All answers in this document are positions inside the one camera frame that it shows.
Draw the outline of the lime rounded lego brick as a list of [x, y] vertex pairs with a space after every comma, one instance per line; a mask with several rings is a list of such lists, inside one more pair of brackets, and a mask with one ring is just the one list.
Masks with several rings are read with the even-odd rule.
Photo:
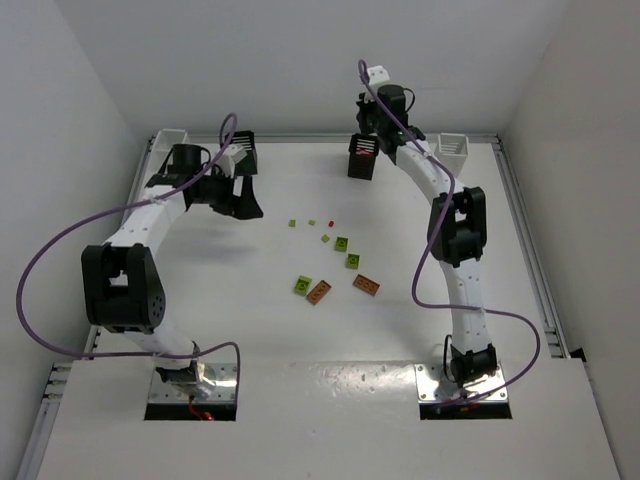
[[300, 275], [294, 285], [293, 292], [297, 295], [306, 296], [312, 285], [313, 280], [310, 277]]

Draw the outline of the lime square lego brick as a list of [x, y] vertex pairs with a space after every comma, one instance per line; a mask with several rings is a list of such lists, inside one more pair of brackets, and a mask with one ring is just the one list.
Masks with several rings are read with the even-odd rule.
[[335, 241], [335, 250], [346, 252], [348, 249], [348, 239], [346, 237], [337, 237]]

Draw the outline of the tan thin lego plate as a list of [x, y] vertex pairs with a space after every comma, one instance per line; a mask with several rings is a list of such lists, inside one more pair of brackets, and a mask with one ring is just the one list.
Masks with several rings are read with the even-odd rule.
[[317, 305], [331, 290], [332, 286], [325, 280], [320, 280], [306, 295], [306, 299]]

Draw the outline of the lime lego brick mid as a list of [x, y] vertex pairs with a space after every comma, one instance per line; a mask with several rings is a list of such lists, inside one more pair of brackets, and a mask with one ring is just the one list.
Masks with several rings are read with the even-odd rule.
[[358, 254], [348, 253], [346, 258], [346, 267], [350, 269], [358, 269], [360, 256]]

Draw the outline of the brown long lego plate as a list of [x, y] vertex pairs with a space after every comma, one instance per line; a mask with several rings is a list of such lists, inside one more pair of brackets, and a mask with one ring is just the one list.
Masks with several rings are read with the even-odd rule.
[[379, 283], [361, 274], [356, 276], [353, 281], [353, 286], [371, 296], [375, 296], [380, 288]]

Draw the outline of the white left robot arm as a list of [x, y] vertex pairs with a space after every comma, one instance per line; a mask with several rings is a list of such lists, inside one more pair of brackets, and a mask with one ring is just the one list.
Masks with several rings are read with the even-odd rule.
[[230, 144], [217, 160], [194, 144], [175, 144], [145, 185], [142, 206], [120, 229], [81, 255], [88, 320], [122, 334], [154, 355], [165, 382], [194, 383], [200, 349], [167, 317], [167, 300], [154, 256], [174, 222], [194, 204], [238, 220], [262, 217], [253, 191], [257, 173], [252, 147]]

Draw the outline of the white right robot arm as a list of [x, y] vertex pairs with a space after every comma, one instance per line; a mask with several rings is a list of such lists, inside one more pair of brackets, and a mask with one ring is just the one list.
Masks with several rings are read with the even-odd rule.
[[378, 137], [381, 150], [418, 186], [431, 206], [427, 253], [444, 273], [452, 311], [448, 341], [450, 381], [463, 387], [497, 369], [480, 287], [479, 261], [487, 243], [486, 196], [459, 182], [426, 137], [408, 125], [405, 89], [367, 86], [359, 95], [361, 132]]

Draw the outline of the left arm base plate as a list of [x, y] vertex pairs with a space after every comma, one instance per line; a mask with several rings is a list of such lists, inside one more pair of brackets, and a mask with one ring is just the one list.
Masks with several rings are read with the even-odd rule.
[[153, 404], [232, 404], [236, 400], [238, 366], [235, 363], [195, 362], [181, 370], [157, 368], [148, 400]]

